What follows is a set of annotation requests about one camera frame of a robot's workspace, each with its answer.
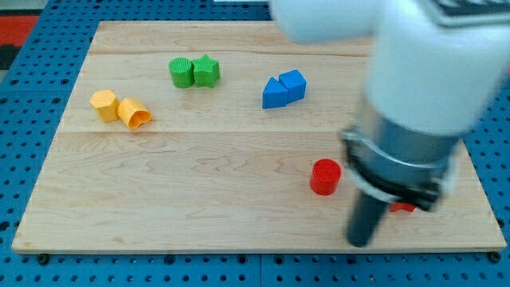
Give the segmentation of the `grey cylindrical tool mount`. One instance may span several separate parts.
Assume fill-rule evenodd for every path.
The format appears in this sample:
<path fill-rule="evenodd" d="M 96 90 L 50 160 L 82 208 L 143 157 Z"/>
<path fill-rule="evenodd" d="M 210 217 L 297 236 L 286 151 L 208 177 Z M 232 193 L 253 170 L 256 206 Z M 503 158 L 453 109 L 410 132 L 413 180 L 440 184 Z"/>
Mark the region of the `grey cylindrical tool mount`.
<path fill-rule="evenodd" d="M 404 127 L 363 96 L 352 126 L 343 131 L 348 166 L 358 187 L 384 202 L 431 211 L 455 186 L 458 136 Z"/>

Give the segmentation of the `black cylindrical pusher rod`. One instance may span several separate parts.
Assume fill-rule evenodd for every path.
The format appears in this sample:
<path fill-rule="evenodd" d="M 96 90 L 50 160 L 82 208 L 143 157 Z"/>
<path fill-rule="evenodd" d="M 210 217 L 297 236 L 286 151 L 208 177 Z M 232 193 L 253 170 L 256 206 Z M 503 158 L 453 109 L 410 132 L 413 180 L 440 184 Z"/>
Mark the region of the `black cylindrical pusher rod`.
<path fill-rule="evenodd" d="M 386 213 L 387 207 L 387 202 L 360 191 L 347 224 L 347 240 L 356 247 L 366 246 Z"/>

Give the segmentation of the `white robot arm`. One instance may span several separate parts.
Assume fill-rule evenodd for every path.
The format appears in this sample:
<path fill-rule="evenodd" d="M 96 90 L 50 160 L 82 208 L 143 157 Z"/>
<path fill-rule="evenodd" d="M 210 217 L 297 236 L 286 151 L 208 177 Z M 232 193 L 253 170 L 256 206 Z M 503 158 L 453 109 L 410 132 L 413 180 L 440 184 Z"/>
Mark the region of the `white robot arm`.
<path fill-rule="evenodd" d="M 506 1 L 272 1 L 292 41 L 371 36 L 362 98 L 343 132 L 360 189 L 347 240 L 365 246 L 387 207 L 429 211 L 457 183 L 459 140 L 488 105 L 509 62 Z"/>

